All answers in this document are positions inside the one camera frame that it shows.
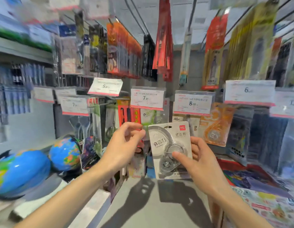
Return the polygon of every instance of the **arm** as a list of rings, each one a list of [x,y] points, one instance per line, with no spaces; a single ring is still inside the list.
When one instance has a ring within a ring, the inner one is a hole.
[[[191,137],[193,159],[173,152],[194,183],[215,200],[238,228],[273,228],[232,190],[209,146],[202,138]]]
[[[145,130],[142,126],[126,122],[112,136],[101,160],[44,205],[30,214],[15,228],[62,228],[69,224],[94,195],[97,189],[117,171],[126,166],[134,155]]]

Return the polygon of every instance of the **forearm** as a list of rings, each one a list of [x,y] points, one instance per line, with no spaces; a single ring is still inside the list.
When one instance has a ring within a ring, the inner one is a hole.
[[[73,180],[44,205],[17,224],[15,228],[63,228],[76,217],[101,183],[111,177],[100,161]]]
[[[273,228],[231,188],[218,194],[216,201],[238,228]]]

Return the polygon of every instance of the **correction tape in orange package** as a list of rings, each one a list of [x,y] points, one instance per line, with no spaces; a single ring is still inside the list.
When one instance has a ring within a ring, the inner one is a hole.
[[[210,117],[201,117],[199,136],[208,144],[225,147],[234,112],[235,108],[214,102]]]

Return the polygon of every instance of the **hand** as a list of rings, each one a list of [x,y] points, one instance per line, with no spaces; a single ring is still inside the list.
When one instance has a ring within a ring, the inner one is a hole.
[[[191,150],[193,160],[179,152],[173,152],[172,156],[187,169],[196,186],[214,199],[230,190],[217,158],[206,142],[191,137]]]
[[[145,130],[137,130],[141,128],[141,124],[125,122],[113,133],[107,149],[100,159],[100,162],[111,174],[115,174],[130,162],[136,149],[139,149],[138,145],[144,148],[144,143],[141,140],[146,132]]]

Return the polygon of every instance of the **globe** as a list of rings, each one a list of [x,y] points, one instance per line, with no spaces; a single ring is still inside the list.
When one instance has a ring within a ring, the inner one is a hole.
[[[49,176],[50,160],[40,150],[26,150],[0,159],[0,197],[15,198],[35,189]]]
[[[50,149],[49,158],[59,171],[76,169],[80,164],[81,152],[73,138],[64,138]]]

